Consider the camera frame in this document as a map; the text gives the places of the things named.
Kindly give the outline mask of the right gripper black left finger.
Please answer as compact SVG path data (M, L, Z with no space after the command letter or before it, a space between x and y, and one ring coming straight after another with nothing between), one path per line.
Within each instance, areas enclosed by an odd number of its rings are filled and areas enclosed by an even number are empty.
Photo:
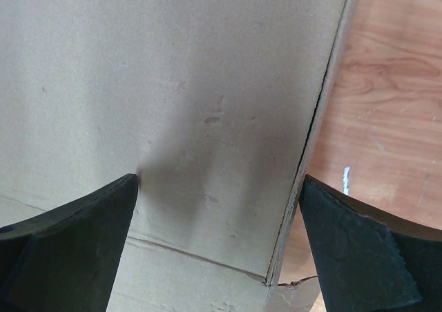
M2 311L105 311L139 179L97 191L1 228Z

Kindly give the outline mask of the brown cardboard box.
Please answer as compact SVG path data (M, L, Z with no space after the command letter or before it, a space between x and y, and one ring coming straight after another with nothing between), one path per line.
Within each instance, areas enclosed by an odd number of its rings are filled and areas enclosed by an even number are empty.
M142 185L109 311L263 311L358 0L1 0L1 224Z

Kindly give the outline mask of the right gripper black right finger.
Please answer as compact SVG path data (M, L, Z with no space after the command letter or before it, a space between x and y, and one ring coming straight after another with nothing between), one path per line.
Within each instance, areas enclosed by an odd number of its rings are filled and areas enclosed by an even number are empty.
M328 311L440 311L441 231L306 175L300 210Z

